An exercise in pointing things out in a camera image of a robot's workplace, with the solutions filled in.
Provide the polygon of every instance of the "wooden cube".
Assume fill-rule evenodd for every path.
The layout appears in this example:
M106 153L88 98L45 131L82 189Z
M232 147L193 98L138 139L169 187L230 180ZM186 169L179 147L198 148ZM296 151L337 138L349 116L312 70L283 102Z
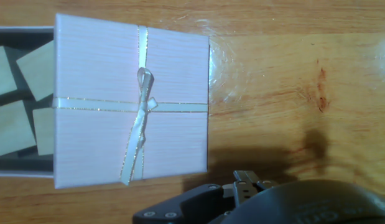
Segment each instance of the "wooden cube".
M53 93L54 41L23 56L17 63L36 101Z
M0 156L36 145L25 103L0 106Z
M33 120L40 156L54 153L54 109L33 110Z
M0 47L0 97L25 95L29 87L18 68L16 60L24 55L21 50Z

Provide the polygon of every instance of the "box lid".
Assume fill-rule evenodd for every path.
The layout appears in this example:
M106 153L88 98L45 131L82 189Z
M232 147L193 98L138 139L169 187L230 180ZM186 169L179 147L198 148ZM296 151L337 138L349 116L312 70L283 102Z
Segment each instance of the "box lid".
M207 104L208 37L148 30L151 96ZM55 98L139 102L139 26L57 14L55 45ZM118 182L137 113L68 109L55 110L56 188ZM153 114L144 177L206 171L207 112Z

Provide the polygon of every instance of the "wood grain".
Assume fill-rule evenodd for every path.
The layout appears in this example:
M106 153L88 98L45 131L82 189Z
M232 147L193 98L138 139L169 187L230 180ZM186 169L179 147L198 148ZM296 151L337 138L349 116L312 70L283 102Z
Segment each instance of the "wood grain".
M233 169L385 194L385 0L0 0L0 25L56 12L211 36L209 173L54 190L0 178L0 222L119 223Z

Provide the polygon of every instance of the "white ribbon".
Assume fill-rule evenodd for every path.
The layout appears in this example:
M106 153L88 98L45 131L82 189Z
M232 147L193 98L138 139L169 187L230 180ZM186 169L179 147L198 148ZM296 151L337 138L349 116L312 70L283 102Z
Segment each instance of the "white ribbon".
M123 167L120 175L121 182L129 185L131 177L134 174L134 179L141 179L144 163L144 143L145 143L145 128L149 110L155 108L157 103L155 99L149 98L154 76L146 68L140 68L137 73L138 84L140 87L140 100L137 118L131 128L129 142L126 155L124 157Z

